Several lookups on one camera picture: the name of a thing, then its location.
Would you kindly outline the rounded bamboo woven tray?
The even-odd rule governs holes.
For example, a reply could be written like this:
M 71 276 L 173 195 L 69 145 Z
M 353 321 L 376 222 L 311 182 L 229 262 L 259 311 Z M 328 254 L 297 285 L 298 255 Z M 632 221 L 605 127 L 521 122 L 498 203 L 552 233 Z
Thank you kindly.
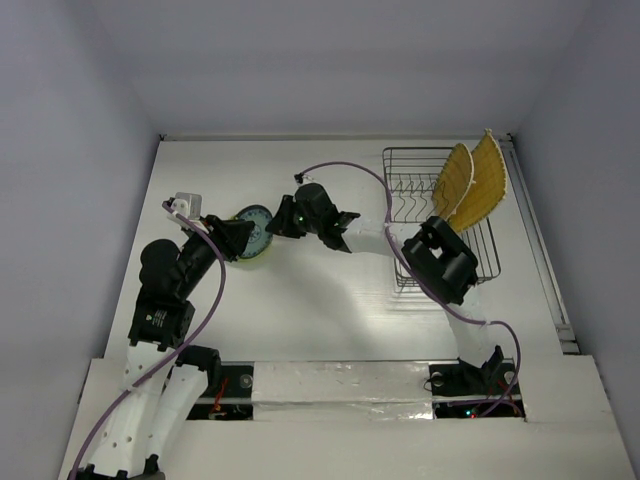
M 474 162 L 469 148 L 456 144 L 447 157 L 432 191 L 436 216 L 448 220 L 464 200 L 474 177 Z

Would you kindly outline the square bamboo woven tray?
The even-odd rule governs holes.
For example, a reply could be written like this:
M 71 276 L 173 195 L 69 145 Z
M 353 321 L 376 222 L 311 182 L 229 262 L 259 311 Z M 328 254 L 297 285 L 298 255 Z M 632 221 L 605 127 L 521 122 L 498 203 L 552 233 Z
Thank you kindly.
M 492 130 L 486 129 L 471 151 L 474 176 L 468 192 L 448 220 L 456 233 L 462 233 L 485 220 L 507 195 L 507 169 L 504 155 Z

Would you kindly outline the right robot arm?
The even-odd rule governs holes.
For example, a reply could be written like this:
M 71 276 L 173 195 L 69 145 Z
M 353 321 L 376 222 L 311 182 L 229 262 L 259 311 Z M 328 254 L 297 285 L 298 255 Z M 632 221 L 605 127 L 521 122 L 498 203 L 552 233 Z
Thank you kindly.
M 458 370 L 437 385 L 443 396 L 497 395 L 504 361 L 489 340 L 491 323 L 481 317 L 478 260 L 445 220 L 431 216 L 422 224 L 392 225 L 356 212 L 341 211 L 323 186 L 307 183 L 282 197 L 266 231 L 286 238 L 316 236 L 344 253 L 377 254 L 398 260 L 419 288 L 445 311 L 458 349 Z

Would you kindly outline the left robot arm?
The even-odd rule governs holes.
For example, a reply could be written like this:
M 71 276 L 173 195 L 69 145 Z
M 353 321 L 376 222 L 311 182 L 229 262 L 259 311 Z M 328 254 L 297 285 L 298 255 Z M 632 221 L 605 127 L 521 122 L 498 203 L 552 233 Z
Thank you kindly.
M 190 294 L 213 264 L 244 252 L 255 224 L 171 212 L 183 246 L 158 239 L 140 255 L 139 290 L 128 333 L 121 392 L 90 430 L 72 479 L 161 479 L 165 457 L 196 400 L 223 388 L 217 350 L 196 346 Z

